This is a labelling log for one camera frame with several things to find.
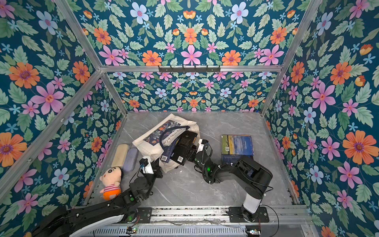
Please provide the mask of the dark red stamp book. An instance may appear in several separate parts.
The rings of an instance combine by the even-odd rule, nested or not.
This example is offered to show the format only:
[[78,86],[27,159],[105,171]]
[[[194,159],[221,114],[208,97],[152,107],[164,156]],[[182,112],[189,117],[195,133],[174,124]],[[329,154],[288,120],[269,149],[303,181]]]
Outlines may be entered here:
[[252,158],[253,156],[248,155],[222,155],[222,163],[223,164],[236,164],[242,158]]

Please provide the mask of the black spine book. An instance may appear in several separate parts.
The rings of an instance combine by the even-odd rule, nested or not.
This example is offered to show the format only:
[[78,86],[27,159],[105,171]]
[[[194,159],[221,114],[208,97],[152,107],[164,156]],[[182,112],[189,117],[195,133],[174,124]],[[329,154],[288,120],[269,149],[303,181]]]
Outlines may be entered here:
[[192,146],[197,138],[197,133],[191,131],[185,131],[179,136],[179,140],[176,143],[171,160],[184,165],[193,152]]

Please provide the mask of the blue landscape cover book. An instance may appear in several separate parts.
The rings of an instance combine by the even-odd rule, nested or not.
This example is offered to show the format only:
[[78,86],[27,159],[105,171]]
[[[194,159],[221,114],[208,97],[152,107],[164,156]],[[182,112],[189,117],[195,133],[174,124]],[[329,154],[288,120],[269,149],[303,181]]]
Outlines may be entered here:
[[250,135],[222,135],[222,155],[254,155],[252,137]]

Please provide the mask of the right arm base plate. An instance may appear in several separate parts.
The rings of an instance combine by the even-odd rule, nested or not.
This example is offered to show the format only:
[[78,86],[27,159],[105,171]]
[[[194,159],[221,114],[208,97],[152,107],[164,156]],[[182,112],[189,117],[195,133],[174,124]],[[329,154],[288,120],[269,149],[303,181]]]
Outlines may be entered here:
[[269,216],[267,209],[260,206],[255,213],[250,213],[243,207],[229,207],[226,211],[231,223],[268,223]]

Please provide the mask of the cream canvas tote bag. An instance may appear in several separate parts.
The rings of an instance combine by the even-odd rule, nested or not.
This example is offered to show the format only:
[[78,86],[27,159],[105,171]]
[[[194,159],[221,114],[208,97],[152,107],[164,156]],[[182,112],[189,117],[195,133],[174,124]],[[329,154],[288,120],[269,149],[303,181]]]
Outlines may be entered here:
[[195,141],[198,142],[200,139],[198,124],[195,121],[170,114],[155,127],[134,140],[132,144],[143,156],[149,156],[152,161],[159,160],[164,152],[162,147],[173,144],[175,139],[185,132],[186,126],[189,127],[188,131],[197,133]]

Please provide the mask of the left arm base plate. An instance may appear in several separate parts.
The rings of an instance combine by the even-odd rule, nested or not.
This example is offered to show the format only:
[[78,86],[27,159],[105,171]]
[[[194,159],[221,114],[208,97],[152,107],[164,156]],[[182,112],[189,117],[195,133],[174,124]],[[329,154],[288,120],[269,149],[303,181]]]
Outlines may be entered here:
[[125,224],[147,224],[150,223],[153,209],[151,207],[139,207],[126,214],[122,219]]

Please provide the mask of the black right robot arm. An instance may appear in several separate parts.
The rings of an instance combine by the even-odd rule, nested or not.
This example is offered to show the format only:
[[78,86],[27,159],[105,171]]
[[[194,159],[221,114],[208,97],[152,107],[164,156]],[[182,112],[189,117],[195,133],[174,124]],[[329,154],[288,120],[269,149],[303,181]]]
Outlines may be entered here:
[[235,164],[216,164],[211,160],[213,149],[208,140],[201,139],[197,152],[191,156],[196,171],[200,172],[208,184],[219,184],[226,180],[236,181],[246,192],[241,214],[230,212],[248,222],[258,219],[258,209],[266,192],[272,190],[270,182],[273,174],[256,162],[252,156],[242,156]]

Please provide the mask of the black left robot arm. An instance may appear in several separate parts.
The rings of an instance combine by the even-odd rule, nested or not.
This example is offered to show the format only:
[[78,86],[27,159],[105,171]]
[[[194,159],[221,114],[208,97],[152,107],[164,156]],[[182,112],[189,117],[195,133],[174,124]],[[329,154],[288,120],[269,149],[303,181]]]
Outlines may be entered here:
[[68,209],[58,207],[31,232],[33,237],[76,237],[108,224],[126,220],[137,213],[143,200],[149,198],[156,179],[162,178],[160,168],[144,174],[114,199],[99,204]]

